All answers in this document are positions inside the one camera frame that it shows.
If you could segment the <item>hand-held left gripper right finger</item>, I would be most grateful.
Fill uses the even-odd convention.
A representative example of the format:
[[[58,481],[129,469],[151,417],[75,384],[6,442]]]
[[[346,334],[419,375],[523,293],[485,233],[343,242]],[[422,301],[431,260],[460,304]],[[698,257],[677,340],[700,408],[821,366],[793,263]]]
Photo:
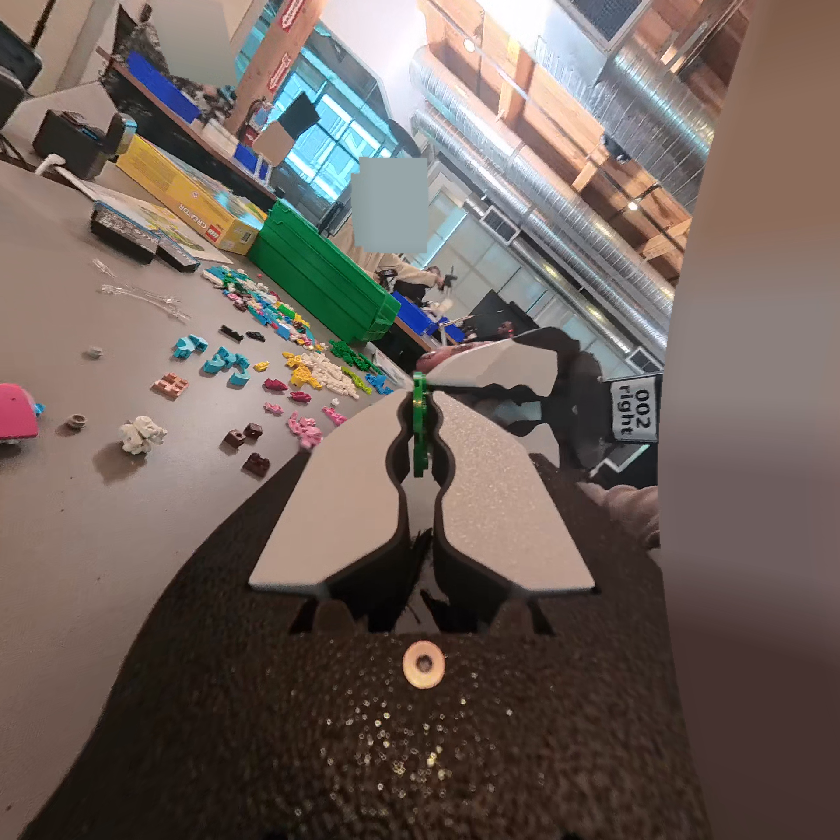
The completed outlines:
[[[440,498],[448,545],[515,591],[590,592],[592,574],[519,438],[444,392],[437,436],[454,472]]]

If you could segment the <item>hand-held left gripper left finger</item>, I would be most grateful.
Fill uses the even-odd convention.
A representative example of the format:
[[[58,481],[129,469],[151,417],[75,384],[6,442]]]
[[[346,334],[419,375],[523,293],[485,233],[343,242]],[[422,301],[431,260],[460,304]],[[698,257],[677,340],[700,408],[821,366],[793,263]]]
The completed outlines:
[[[393,392],[337,426],[309,454],[255,568],[258,592],[325,595],[338,575],[395,537],[402,479],[386,457],[405,432],[409,392]]]

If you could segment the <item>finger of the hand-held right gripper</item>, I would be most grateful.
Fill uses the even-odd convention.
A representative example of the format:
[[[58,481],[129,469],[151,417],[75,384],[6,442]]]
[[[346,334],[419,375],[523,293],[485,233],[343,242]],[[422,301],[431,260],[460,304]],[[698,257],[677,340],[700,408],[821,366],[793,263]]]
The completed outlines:
[[[560,437],[560,394],[538,395],[531,387],[500,385],[456,387],[452,396],[473,408],[478,414],[506,429],[510,434],[525,437],[537,427],[546,425],[555,438]]]
[[[433,388],[509,392],[524,386],[536,396],[549,396],[558,380],[557,353],[519,343],[514,339],[479,343],[451,353],[425,374]]]

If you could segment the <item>green lego plate assembly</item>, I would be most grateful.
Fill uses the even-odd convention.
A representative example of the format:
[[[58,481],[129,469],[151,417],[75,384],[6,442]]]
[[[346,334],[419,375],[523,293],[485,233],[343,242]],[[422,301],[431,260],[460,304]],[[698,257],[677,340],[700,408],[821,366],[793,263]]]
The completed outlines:
[[[413,374],[413,476],[422,478],[429,470],[432,459],[430,434],[433,416],[429,407],[427,377],[416,371]]]

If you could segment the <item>group of green lego pieces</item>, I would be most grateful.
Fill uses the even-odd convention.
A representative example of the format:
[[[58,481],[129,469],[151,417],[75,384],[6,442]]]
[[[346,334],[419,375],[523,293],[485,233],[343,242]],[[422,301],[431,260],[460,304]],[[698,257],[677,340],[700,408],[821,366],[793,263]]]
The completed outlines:
[[[354,367],[363,373],[373,373],[378,375],[381,373],[380,369],[369,360],[366,356],[353,350],[347,343],[331,339],[329,342],[330,351],[332,355],[341,359],[348,367]]]

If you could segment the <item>person's right forearm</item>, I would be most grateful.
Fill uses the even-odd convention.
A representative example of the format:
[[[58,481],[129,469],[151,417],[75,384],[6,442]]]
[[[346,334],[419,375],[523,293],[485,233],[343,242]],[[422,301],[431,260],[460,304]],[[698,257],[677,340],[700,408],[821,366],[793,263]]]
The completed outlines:
[[[605,489],[588,481],[579,482],[577,486],[645,550],[660,548],[658,486],[637,489],[618,485]]]

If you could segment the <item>pile of mixed lego pieces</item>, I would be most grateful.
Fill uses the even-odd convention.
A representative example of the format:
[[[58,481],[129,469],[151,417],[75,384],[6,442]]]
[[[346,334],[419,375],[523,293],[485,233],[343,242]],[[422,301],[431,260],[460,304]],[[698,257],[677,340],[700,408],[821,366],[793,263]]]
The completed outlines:
[[[284,343],[282,367],[261,384],[269,395],[264,412],[273,417],[288,413],[287,426],[301,449],[311,451],[324,438],[319,421],[302,413],[316,394],[331,394],[329,401],[321,406],[321,413],[334,427],[348,421],[340,411],[343,403],[356,403],[362,396],[373,394],[393,394],[390,376],[373,360],[366,356],[381,373],[366,374],[348,367],[332,355],[329,341],[324,343],[315,339],[309,320],[281,300],[265,283],[241,269],[226,266],[210,266],[202,269],[201,274],[234,309],[249,315],[258,324],[259,327],[251,331],[262,332],[266,339],[274,335]],[[236,331],[245,336],[242,342],[254,342],[246,337],[247,331]]]

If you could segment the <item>pink teal lego animal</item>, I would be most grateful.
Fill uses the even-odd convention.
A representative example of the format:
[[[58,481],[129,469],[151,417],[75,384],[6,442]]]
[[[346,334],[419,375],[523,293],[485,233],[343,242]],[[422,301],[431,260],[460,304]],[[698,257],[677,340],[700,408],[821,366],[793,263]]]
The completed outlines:
[[[1,384],[1,445],[17,445],[37,438],[45,407],[21,386]]]

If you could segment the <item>yellow lego box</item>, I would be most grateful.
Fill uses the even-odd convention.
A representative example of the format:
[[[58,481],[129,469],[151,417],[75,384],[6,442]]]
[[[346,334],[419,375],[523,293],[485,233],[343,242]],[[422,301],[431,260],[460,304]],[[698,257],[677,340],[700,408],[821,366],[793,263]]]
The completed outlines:
[[[246,256],[266,221],[257,205],[139,135],[117,166],[219,250]]]

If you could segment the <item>person's right hand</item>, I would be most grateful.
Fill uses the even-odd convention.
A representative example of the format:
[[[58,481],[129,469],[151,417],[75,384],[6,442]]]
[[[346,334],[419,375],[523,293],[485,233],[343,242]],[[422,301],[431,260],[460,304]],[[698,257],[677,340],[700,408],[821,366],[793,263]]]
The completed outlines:
[[[497,341],[471,341],[442,346],[437,350],[421,355],[415,363],[414,371],[427,374],[453,356],[484,348],[494,343],[497,343]]]

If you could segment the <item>blue storage bin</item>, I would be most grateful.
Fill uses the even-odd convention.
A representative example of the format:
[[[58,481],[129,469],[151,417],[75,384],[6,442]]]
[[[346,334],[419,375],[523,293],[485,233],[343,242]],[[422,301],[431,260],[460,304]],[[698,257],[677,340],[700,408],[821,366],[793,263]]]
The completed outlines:
[[[125,64],[133,79],[185,123],[192,124],[201,116],[201,109],[195,102],[189,99],[174,82],[155,69],[140,53],[134,50],[129,52]]]
[[[397,291],[392,293],[392,298],[399,306],[397,319],[412,332],[417,335],[432,335],[438,330],[438,323],[414,301],[405,298]]]
[[[268,183],[273,166],[262,154],[255,152],[250,146],[237,143],[233,160],[257,181],[264,184]]]

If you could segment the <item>group of azure curved pieces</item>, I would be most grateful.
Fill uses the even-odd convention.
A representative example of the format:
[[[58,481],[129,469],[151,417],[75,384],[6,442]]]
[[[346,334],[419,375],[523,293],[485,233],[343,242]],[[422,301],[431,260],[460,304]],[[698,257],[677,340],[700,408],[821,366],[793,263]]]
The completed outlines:
[[[208,342],[195,334],[178,338],[172,346],[172,357],[185,361],[194,355],[203,357],[202,371],[208,375],[229,373],[228,383],[237,388],[244,387],[250,381],[250,362],[241,353],[235,353],[224,346],[210,354]]]

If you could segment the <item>silver air ducts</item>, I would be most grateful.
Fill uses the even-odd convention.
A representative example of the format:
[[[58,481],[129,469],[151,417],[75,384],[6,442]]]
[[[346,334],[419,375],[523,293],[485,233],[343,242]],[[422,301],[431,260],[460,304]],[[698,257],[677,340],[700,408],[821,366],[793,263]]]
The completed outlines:
[[[662,361],[675,297],[672,285],[427,47],[415,52],[409,77],[425,99],[413,114],[415,130]]]

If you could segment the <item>stack of green storage bins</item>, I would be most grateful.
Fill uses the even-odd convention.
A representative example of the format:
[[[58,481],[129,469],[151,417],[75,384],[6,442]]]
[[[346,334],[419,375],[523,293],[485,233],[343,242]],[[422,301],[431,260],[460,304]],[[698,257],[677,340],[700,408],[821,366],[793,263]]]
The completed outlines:
[[[396,320],[394,298],[283,202],[271,208],[248,259],[346,343],[375,342]]]

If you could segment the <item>black battery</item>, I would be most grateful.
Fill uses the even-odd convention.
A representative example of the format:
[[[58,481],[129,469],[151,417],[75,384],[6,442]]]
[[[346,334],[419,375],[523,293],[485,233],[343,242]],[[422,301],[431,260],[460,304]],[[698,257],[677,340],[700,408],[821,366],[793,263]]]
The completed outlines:
[[[199,259],[194,258],[174,240],[165,236],[159,238],[155,255],[157,259],[180,273],[192,274],[201,267]]]
[[[101,242],[139,264],[147,266],[157,256],[160,237],[102,201],[93,203],[89,225]]]

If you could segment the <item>instruction booklet green picture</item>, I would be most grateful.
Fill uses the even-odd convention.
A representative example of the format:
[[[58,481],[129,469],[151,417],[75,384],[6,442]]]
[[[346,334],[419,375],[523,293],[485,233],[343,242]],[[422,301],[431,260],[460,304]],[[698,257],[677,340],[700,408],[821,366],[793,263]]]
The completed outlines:
[[[231,258],[207,242],[169,209],[107,187],[81,181],[63,167],[59,167],[56,172],[61,179],[76,187],[93,202],[101,202],[111,207],[153,234],[168,236],[191,257],[220,265],[233,264]]]

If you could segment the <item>red fire extinguisher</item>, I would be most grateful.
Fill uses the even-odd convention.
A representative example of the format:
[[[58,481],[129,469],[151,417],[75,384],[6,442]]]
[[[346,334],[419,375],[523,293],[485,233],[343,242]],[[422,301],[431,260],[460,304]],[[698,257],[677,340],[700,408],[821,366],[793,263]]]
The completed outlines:
[[[267,126],[271,107],[266,98],[259,98],[251,102],[238,134],[238,142],[241,145],[247,148],[253,147],[253,143]]]

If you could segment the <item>wooden desk with bins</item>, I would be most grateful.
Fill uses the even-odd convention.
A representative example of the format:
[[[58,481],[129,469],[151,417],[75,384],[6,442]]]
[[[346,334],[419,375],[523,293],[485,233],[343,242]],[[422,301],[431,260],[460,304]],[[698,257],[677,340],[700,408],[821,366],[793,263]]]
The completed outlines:
[[[150,117],[141,122],[140,136],[194,169],[210,175],[263,211],[269,212],[286,196],[284,191],[276,191],[258,180],[231,153],[215,145],[213,138],[205,135],[198,122],[185,122],[176,111],[135,79],[125,65],[115,63],[105,49],[97,47],[96,55],[107,61],[106,71],[120,79],[119,95],[113,99],[114,103],[130,102],[150,113]]]

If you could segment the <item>wooden column red signs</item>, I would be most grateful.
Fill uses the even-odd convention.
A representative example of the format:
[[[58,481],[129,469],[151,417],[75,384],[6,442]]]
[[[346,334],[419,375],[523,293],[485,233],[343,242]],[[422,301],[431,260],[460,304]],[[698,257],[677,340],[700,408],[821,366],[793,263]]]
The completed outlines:
[[[278,4],[276,15],[234,89],[234,106],[224,122],[224,128],[231,135],[239,135],[255,102],[273,103],[328,2],[286,1]]]

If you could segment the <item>small dark grey charger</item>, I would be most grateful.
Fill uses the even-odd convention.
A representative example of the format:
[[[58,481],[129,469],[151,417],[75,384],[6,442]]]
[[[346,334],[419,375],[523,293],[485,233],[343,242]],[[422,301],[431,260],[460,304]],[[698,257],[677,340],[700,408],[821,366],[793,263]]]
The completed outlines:
[[[129,149],[137,129],[137,122],[121,112],[114,113],[108,129],[102,131],[77,112],[48,110],[33,149],[42,159],[57,154],[71,174],[89,181],[100,175],[107,161],[115,161]]]

